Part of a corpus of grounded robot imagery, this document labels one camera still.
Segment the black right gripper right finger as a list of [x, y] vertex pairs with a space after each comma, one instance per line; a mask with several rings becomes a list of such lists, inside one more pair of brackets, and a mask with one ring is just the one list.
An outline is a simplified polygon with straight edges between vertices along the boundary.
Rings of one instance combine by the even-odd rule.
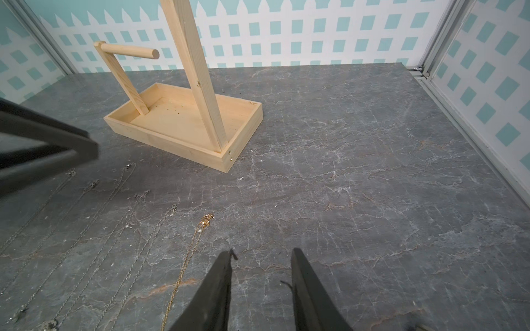
[[291, 253], [291, 292], [297, 330], [351, 330], [299, 248]]

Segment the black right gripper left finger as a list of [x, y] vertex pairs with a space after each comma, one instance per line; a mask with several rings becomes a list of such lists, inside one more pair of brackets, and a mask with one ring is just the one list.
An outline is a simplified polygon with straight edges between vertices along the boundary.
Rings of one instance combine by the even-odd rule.
[[170, 327], [180, 330], [227, 330], [230, 313], [232, 249], [219, 254], [189, 305]]

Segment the silver necklace ring pendant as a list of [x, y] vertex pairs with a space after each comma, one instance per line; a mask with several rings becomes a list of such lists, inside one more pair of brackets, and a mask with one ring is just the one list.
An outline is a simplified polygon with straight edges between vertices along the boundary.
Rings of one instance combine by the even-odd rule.
[[98, 250], [97, 254], [95, 255], [94, 259], [90, 262], [88, 268], [86, 269], [86, 271], [84, 272], [84, 274], [80, 277], [79, 281], [77, 282], [77, 284], [74, 286], [73, 290], [70, 292], [70, 294], [67, 296], [66, 300], [62, 303], [62, 305], [60, 306], [60, 308], [57, 310], [57, 312], [55, 313], [55, 316], [50, 320], [50, 321], [47, 321], [47, 322], [44, 322], [39, 328], [38, 330], [58, 330], [59, 329], [59, 315], [61, 313], [61, 311], [65, 308], [66, 304], [70, 301], [70, 299], [72, 298], [72, 296], [75, 294], [75, 291], [80, 287], [82, 281], [84, 281], [84, 278], [87, 276], [88, 272], [92, 269], [92, 267], [95, 265], [96, 261], [98, 260], [98, 258], [100, 257], [100, 255], [102, 254], [103, 252], [103, 249], [105, 248], [106, 244], [109, 242], [110, 238], [116, 233], [118, 227], [120, 227], [120, 223], [125, 221], [126, 218], [130, 215], [130, 213], [132, 211], [134, 211], [134, 209], [136, 208], [136, 206], [142, 202], [142, 201], [145, 201], [145, 198], [146, 196], [150, 193], [150, 190], [145, 190], [143, 191], [143, 193], [139, 193], [139, 194], [136, 194], [134, 196], [134, 202], [133, 202], [133, 205], [124, 213], [124, 215], [117, 221], [115, 227], [113, 228], [113, 230], [111, 231], [111, 233], [106, 237], [105, 241], [103, 242], [102, 246], [100, 247], [100, 249]]

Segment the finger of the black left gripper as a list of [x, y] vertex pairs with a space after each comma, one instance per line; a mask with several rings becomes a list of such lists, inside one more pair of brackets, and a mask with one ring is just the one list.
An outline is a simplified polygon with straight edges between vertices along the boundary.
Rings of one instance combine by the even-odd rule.
[[74, 168], [79, 154], [73, 150], [16, 150], [1, 153], [1, 197]]
[[24, 164], [73, 150], [83, 160], [99, 156], [99, 146], [88, 132], [1, 99], [1, 132], [44, 142], [41, 146], [1, 153], [3, 164]]

